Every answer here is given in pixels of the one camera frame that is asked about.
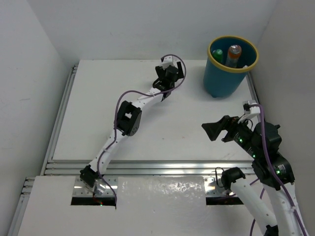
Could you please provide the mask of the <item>green Sprite bottle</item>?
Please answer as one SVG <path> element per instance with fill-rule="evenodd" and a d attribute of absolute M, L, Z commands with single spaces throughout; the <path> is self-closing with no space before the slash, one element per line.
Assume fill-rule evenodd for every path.
<path fill-rule="evenodd" d="M 223 61 L 223 51 L 221 49 L 213 50 L 212 56 L 218 63 L 222 63 Z"/>

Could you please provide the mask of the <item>orange label bottle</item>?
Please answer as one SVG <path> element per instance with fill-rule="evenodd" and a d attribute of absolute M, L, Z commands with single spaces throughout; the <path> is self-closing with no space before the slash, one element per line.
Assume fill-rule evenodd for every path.
<path fill-rule="evenodd" d="M 236 68 L 241 54 L 242 54 L 242 48 L 240 45 L 231 45 L 227 52 L 225 66 Z"/>

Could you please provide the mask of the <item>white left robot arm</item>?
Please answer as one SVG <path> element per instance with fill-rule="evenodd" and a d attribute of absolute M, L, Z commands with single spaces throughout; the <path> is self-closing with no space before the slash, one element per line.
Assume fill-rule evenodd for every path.
<path fill-rule="evenodd" d="M 180 58 L 174 62 L 174 58 L 174 55 L 166 55 L 161 59 L 160 65 L 155 67 L 157 79 L 147 93 L 127 90 L 119 97 L 110 137 L 96 157 L 80 171 L 80 179 L 88 188 L 94 188 L 97 180 L 103 179 L 121 142 L 136 134 L 144 111 L 164 101 L 184 82 L 187 75 L 186 65 Z"/>

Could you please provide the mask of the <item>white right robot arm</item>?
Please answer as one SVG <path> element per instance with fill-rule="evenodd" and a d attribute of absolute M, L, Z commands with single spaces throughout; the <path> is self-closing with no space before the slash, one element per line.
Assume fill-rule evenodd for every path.
<path fill-rule="evenodd" d="M 295 196 L 295 177 L 290 163 L 279 153 L 282 138 L 279 125 L 261 121 L 254 130 L 240 117 L 223 116 L 217 122 L 204 123 L 211 141 L 222 131 L 224 143 L 234 141 L 253 158 L 252 168 L 270 199 L 272 210 L 256 195 L 240 168 L 227 169 L 221 174 L 225 190 L 234 192 L 246 206 L 261 233 L 265 236 L 306 236 L 308 232 L 300 216 Z"/>

